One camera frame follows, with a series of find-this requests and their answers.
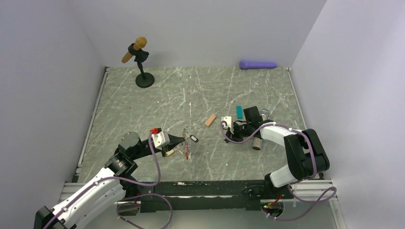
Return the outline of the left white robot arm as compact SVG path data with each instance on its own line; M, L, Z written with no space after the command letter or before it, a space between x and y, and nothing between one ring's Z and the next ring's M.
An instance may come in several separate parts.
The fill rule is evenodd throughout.
M153 156L158 165L156 153L163 157L186 137L173 136L161 128L153 128L142 141L136 132L127 132L117 149L99 172L78 191L52 208L39 209L34 218L35 229L78 229L91 221L102 210L120 200L132 200L139 187L154 187L153 183L137 181L132 173L138 168L136 160Z

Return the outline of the red handled metal keyring holder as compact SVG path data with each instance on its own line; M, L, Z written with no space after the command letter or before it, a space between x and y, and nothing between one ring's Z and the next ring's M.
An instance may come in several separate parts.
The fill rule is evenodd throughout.
M185 141L181 144L181 149L182 152L185 156L186 160L189 160L191 158L191 153L190 153L190 136L189 136L189 127L186 126L185 128L183 128L182 131L182 137L185 139Z

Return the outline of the yellow tagged key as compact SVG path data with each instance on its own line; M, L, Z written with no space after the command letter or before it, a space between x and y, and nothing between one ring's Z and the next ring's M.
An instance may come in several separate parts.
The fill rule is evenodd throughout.
M167 151L166 153L165 153L165 155L166 156L171 156L171 155L173 155L173 154L175 154L175 153L179 153L179 154L181 154L181 155L184 155L184 153L180 150L180 149L172 149L172 150L170 150L170 151Z

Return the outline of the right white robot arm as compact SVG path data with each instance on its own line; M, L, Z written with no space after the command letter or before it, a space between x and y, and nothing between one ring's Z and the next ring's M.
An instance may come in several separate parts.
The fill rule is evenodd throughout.
M298 130L265 120L256 106L246 108L243 112L243 121L233 121L229 116L221 119L221 132L226 142L243 144L258 138L285 149L286 165L265 176L263 191L267 197L276 198L282 192L282 187L314 178L330 168L330 161L315 130Z

